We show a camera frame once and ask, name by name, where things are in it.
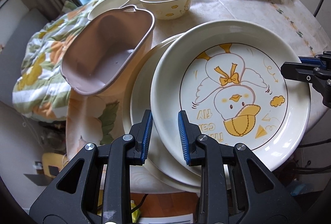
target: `cartoon duck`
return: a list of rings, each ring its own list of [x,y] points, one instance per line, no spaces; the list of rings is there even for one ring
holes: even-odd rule
[[[255,116],[261,109],[254,104],[254,91],[245,84],[250,83],[263,88],[267,85],[260,74],[253,69],[245,68],[241,56],[230,52],[231,45],[219,45],[225,53],[210,57],[203,52],[196,57],[207,61],[208,77],[198,86],[195,103],[203,102],[218,90],[214,105],[224,120],[226,130],[233,136],[244,136],[254,128]]]

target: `metal screw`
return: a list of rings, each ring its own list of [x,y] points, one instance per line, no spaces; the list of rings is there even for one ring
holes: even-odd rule
[[[237,144],[237,149],[243,151],[246,149],[246,146],[244,144]]]
[[[205,134],[201,134],[198,136],[199,141],[207,141],[208,140],[208,136]]]
[[[124,141],[130,141],[132,138],[133,138],[133,136],[131,134],[126,134],[123,136]]]
[[[88,143],[85,145],[86,150],[92,150],[93,148],[94,148],[94,144],[92,144],[92,143]]]

